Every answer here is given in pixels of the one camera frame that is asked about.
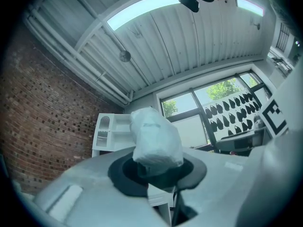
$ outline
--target plastic bag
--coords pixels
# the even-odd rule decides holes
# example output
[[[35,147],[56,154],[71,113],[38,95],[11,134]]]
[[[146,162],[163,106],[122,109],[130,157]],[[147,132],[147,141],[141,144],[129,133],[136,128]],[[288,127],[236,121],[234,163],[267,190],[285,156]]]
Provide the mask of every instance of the plastic bag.
[[[183,164],[177,128],[152,107],[132,112],[130,129],[136,143],[133,160],[146,168],[146,175],[160,175]]]

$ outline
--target brick wall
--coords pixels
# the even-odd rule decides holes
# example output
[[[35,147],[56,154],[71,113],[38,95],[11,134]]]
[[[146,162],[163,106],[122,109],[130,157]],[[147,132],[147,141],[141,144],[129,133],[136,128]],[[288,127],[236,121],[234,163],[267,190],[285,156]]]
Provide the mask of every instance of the brick wall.
[[[61,65],[20,23],[0,78],[1,152],[12,179],[35,194],[91,157],[98,113],[116,104]]]

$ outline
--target black shoe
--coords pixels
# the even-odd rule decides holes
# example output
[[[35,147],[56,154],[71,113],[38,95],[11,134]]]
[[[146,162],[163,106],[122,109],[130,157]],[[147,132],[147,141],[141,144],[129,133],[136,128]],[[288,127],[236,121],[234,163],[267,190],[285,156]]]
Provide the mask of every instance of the black shoe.
[[[229,113],[229,121],[231,123],[236,123],[236,116],[233,115],[232,113]]]
[[[247,126],[251,130],[251,128],[252,128],[252,121],[249,120],[249,119],[247,120]]]
[[[229,104],[231,105],[232,108],[235,108],[235,107],[236,107],[236,104],[235,104],[234,101],[232,101],[232,100],[230,100],[230,99],[228,99],[228,101],[229,101]]]
[[[229,111],[229,104],[227,102],[223,101],[223,106],[225,111]]]
[[[237,115],[239,122],[242,122],[242,120],[243,120],[242,114],[240,112],[236,111],[236,115]]]
[[[205,114],[208,119],[211,119],[213,117],[212,111],[210,111],[208,108],[205,108]]]
[[[259,111],[259,110],[260,110],[260,107],[259,107],[255,102],[252,102],[252,103],[254,104],[256,110]]]
[[[244,97],[246,103],[248,103],[250,101],[250,98],[248,97],[248,95],[246,93],[243,93],[243,97]]]
[[[214,107],[212,105],[210,106],[210,111],[212,111],[212,115],[217,115],[218,114],[216,107]]]
[[[233,135],[233,132],[230,129],[228,129],[228,135]]]
[[[250,101],[252,101],[252,94],[247,93],[247,95],[248,95],[248,98],[250,99]]]
[[[223,123],[225,127],[229,127],[229,121],[227,120],[227,118],[223,115]]]
[[[237,99],[236,97],[233,97],[233,99],[235,100],[236,105],[239,107],[241,105],[240,100]]]
[[[245,104],[245,103],[246,103],[246,102],[245,102],[245,99],[244,99],[242,96],[239,96],[239,98],[240,98],[242,104]]]
[[[244,119],[246,119],[246,111],[245,111],[245,109],[244,108],[240,108],[240,110],[241,110],[242,117]]]
[[[217,132],[217,124],[214,121],[210,121],[210,126],[212,127],[213,132]]]
[[[247,113],[251,114],[251,108],[249,106],[247,106],[247,105],[245,105],[245,108],[246,108]]]
[[[223,113],[223,108],[220,104],[216,104],[216,107],[217,107],[217,111],[218,113],[222,114]]]
[[[251,111],[254,113],[256,111],[255,107],[253,105],[250,104],[250,109]]]
[[[242,122],[242,128],[243,128],[243,132],[248,130],[248,126]]]
[[[242,132],[241,129],[238,126],[235,126],[235,130],[236,130],[236,134],[239,134],[239,133]]]
[[[223,123],[219,118],[217,118],[217,126],[219,130],[223,130],[224,128]]]

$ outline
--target green foliage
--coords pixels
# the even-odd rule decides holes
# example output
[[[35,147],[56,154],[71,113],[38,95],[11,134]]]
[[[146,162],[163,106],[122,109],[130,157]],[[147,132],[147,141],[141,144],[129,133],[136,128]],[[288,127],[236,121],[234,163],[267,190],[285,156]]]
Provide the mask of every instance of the green foliage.
[[[175,100],[169,100],[162,103],[164,115],[165,117],[171,117],[174,113],[178,112],[178,108],[176,107],[176,101]]]
[[[250,77],[250,87],[254,87],[257,85],[257,82],[254,80],[254,78]]]
[[[229,96],[230,94],[241,91],[241,88],[239,86],[236,86],[235,83],[236,83],[236,78],[219,82],[217,84],[210,86],[206,90],[206,92],[210,99],[218,100],[223,97]]]

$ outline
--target ceiling light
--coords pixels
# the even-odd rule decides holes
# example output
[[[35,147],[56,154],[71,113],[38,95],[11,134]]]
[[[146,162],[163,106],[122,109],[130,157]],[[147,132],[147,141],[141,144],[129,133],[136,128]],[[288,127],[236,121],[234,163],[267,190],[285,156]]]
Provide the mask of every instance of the ceiling light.
[[[123,24],[154,9],[180,3],[179,0],[141,0],[112,16],[108,25],[115,31]]]
[[[256,4],[253,4],[247,0],[237,0],[237,6],[239,8],[243,8],[243,9],[246,9],[246,10],[249,10],[255,14],[258,14],[260,16],[263,17],[264,15],[264,9],[259,7],[258,5]]]

